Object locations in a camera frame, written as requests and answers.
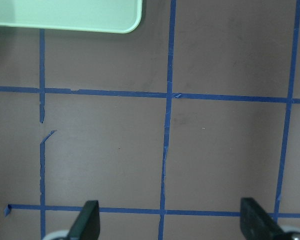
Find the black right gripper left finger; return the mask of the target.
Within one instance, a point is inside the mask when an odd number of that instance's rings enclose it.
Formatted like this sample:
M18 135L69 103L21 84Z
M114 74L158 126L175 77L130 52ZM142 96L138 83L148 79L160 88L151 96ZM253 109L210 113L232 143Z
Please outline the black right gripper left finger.
M97 200L86 201L78 217L71 226L68 240L97 240L100 236L100 209Z

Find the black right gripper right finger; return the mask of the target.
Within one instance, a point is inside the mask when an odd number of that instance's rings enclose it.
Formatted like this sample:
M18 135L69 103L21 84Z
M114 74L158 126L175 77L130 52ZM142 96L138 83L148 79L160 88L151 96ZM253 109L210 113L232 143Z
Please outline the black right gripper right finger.
M285 232L252 197L240 200L240 230L246 240L284 240Z

